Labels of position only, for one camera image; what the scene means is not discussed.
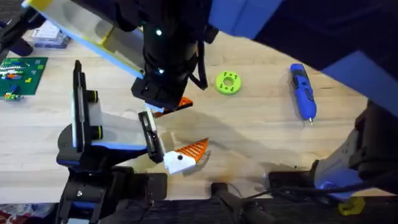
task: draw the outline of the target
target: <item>blue plastic part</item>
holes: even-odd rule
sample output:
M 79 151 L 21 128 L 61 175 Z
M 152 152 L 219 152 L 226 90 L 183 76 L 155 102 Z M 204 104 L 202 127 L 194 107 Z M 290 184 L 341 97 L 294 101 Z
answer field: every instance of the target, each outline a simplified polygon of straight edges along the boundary
M 254 39 L 282 0 L 213 0 L 209 23 L 229 34 Z
M 17 93 L 18 92 L 18 90 L 19 90 L 19 86 L 17 86 L 17 85 L 15 85 L 15 84 L 12 84 L 11 86 L 10 86 L 10 92 L 11 93 Z
M 106 142 L 95 142 L 95 141 L 93 141 L 91 145 L 104 146 L 111 150 L 141 151 L 147 149 L 146 145 L 130 145 L 130 144 L 106 143 Z
M 91 202 L 72 202 L 72 204 L 78 208 L 94 208 L 95 203 Z
M 321 72 L 398 116 L 397 80 L 362 52 L 349 54 Z
M 145 103 L 145 106 L 149 107 L 150 109 L 154 110 L 155 112 L 160 112 L 160 113 L 164 112 L 164 108 L 159 108 L 157 106 L 150 105 L 148 103 Z
M 296 79 L 296 89 L 294 91 L 296 96 L 296 102 L 298 110 L 303 120 L 313 119 L 317 115 L 317 105 L 313 97 L 313 91 L 311 88 L 310 80 L 308 79 L 307 73 L 305 72 L 302 64 L 293 64 L 290 66 L 290 71 L 301 70 L 305 76 L 294 75 L 293 79 Z
M 363 181 L 359 178 L 358 171 L 349 168 L 339 169 L 330 173 L 326 177 L 315 179 L 316 189 L 334 189 L 337 187 L 346 187 L 349 185 L 360 184 Z M 348 200 L 355 192 L 343 192 L 330 194 L 341 201 Z

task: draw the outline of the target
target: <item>black cable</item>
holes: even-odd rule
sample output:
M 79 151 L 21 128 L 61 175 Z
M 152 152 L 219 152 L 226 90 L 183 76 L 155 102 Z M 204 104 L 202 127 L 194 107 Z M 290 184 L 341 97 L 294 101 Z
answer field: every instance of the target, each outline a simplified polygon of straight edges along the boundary
M 312 195 L 323 195 L 323 194 L 335 194 L 335 193 L 343 193 L 343 192 L 354 192 L 354 191 L 359 191 L 359 190 L 365 190 L 371 187 L 374 187 L 379 184 L 383 184 L 385 181 L 390 180 L 393 176 L 395 176 L 397 173 L 396 170 L 390 171 L 386 174 L 383 174 L 379 177 L 375 177 L 371 180 L 364 181 L 359 184 L 353 184 L 345 187 L 338 187 L 335 189 L 315 189 L 313 187 L 278 187 L 274 189 L 268 189 L 265 190 L 261 193 L 248 196 L 245 199 L 251 199 L 251 198 L 256 198 L 260 197 L 265 194 L 270 194 L 273 192 L 300 192 L 300 193 L 305 193 L 305 194 L 312 194 Z
M 227 214 L 227 217 L 229 219 L 229 222 L 231 224 L 237 224 L 238 222 L 236 221 L 235 216 L 233 215 L 233 213 L 231 212 L 231 210 L 229 209 L 229 206 L 219 197 L 215 197 L 218 200 L 218 203 L 223 207 L 225 213 Z
M 188 73 L 189 79 L 196 84 L 201 90 L 205 90 L 208 87 L 206 68 L 205 68 L 205 43 L 201 40 L 198 41 L 198 74 L 197 79 L 192 73 Z

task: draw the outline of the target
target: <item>cable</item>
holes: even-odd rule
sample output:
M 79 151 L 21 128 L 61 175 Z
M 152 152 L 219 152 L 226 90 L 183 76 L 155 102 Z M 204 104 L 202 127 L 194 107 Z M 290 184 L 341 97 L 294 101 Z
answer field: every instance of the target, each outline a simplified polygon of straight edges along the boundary
M 227 217 L 229 219 L 229 222 L 231 224 L 237 224 L 238 222 L 236 221 L 237 218 L 235 218 L 235 216 L 233 215 L 233 213 L 231 212 L 231 210 L 229 209 L 229 206 L 219 197 L 215 197 L 215 199 L 218 200 L 218 202 L 220 203 L 220 205 L 223 207 L 225 213 L 227 214 Z
M 396 175 L 396 172 L 397 172 L 396 170 L 393 170 L 393 171 L 383 174 L 379 177 L 375 177 L 371 180 L 367 180 L 367 181 L 364 181 L 359 184 L 353 184 L 353 185 L 349 185 L 349 186 L 345 186 L 345 187 L 338 187 L 335 189 L 315 189 L 313 187 L 278 187 L 278 188 L 274 188 L 274 189 L 265 190 L 261 193 L 258 193 L 258 194 L 252 195 L 252 196 L 248 196 L 245 199 L 260 197 L 262 195 L 270 194 L 270 193 L 273 193 L 276 191 L 301 192 L 301 193 L 312 194 L 312 195 L 353 192 L 353 191 L 368 189 L 370 187 L 374 187 L 376 185 L 382 184 L 383 182 L 390 180 L 394 175 Z

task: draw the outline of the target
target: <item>wooden table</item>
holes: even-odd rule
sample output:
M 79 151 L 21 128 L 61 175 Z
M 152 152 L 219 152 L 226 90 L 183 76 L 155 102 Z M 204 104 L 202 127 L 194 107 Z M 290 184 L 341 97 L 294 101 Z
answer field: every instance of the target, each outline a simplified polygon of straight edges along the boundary
M 131 95 L 134 78 L 71 42 L 66 50 L 35 49 L 45 56 L 43 77 L 34 96 L 0 101 L 0 203 L 58 202 L 68 177 L 55 162 L 57 138 L 70 123 L 74 61 L 80 60 L 89 89 L 99 91 L 105 113 L 137 119 L 143 102 Z M 318 113 L 311 127 L 297 116 L 288 69 L 294 59 L 246 39 L 219 34 L 206 46 L 209 88 L 192 82 L 185 96 L 194 107 L 157 120 L 168 149 L 210 138 L 201 165 L 169 176 L 168 199 L 207 198 L 211 182 L 233 184 L 242 195 L 262 190 L 270 170 L 307 170 L 315 159 L 333 152 L 353 128 L 365 97 L 309 67 Z M 215 77 L 224 70 L 240 74 L 238 94 L 224 96 Z M 165 172 L 144 155 L 124 165 L 138 172 Z M 370 191 L 369 194 L 380 194 Z

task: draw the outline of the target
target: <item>floor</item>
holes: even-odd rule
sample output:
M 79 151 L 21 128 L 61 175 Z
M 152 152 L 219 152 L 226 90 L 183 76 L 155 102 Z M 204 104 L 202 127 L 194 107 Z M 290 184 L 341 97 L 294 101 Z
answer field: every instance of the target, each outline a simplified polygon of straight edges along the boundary
M 8 21 L 19 9 L 22 0 L 2 0 L 0 21 Z M 336 208 L 323 208 L 315 203 L 292 203 L 282 199 L 258 200 L 265 211 L 276 218 L 288 219 L 288 223 L 337 224 L 337 223 L 398 223 L 398 198 L 366 198 L 362 214 L 344 217 Z M 143 209 L 133 201 L 127 208 L 104 219 L 101 224 L 110 223 L 229 223 L 223 208 L 209 201 L 165 201 L 157 202 L 142 217 Z M 31 220 L 31 223 L 53 223 L 54 214 L 45 220 Z

